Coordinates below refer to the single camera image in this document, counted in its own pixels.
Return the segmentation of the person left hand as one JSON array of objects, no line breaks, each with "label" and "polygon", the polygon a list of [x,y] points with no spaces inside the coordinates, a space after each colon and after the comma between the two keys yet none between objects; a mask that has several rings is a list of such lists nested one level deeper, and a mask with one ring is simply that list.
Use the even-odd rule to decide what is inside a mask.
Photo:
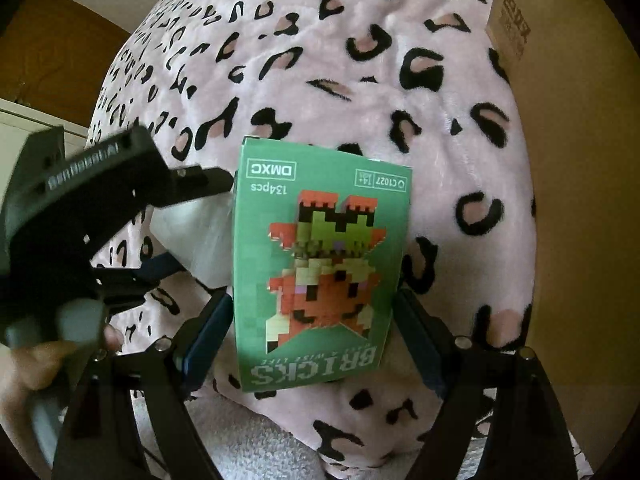
[{"label": "person left hand", "polygon": [[16,448],[32,433],[27,415],[30,395],[50,386],[65,359],[78,350],[78,344],[58,340],[1,351],[1,426]]}]

